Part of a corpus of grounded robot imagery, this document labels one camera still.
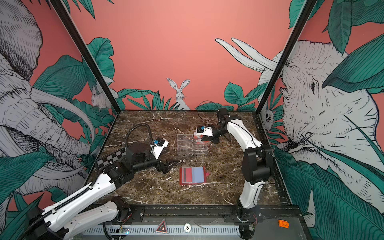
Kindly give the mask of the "clear acrylic compartment organizer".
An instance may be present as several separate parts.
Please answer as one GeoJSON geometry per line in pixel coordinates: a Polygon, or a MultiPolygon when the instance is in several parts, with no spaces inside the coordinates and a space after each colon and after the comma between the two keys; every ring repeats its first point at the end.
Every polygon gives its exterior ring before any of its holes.
{"type": "Polygon", "coordinates": [[[178,156],[205,156],[208,154],[208,142],[193,134],[177,135],[177,154],[178,156]]]}

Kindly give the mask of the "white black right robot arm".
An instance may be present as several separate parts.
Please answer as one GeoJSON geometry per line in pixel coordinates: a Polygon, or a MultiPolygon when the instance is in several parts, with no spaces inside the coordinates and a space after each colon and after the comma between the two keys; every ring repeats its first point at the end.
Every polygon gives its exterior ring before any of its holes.
{"type": "Polygon", "coordinates": [[[272,148],[257,140],[238,115],[230,114],[226,108],[218,109],[216,114],[218,124],[197,127],[195,133],[202,141],[214,144],[220,142],[221,136],[230,134],[240,145],[244,153],[241,170],[245,184],[237,204],[237,217],[241,222],[257,219],[262,215],[258,198],[274,166],[272,148]]]}

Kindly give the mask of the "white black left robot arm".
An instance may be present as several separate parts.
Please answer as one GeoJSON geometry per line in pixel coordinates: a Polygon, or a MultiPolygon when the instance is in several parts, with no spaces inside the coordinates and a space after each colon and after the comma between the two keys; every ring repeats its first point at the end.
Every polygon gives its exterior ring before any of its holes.
{"type": "Polygon", "coordinates": [[[135,173],[155,168],[168,173],[177,161],[162,162],[160,155],[167,151],[169,142],[156,139],[147,151],[145,145],[133,143],[125,148],[125,155],[109,161],[98,172],[98,177],[69,197],[41,210],[27,213],[25,230],[20,240],[70,240],[84,230],[119,218],[124,222],[132,217],[131,209],[121,197],[115,197],[100,207],[86,208],[105,195],[128,183],[135,173]]]}

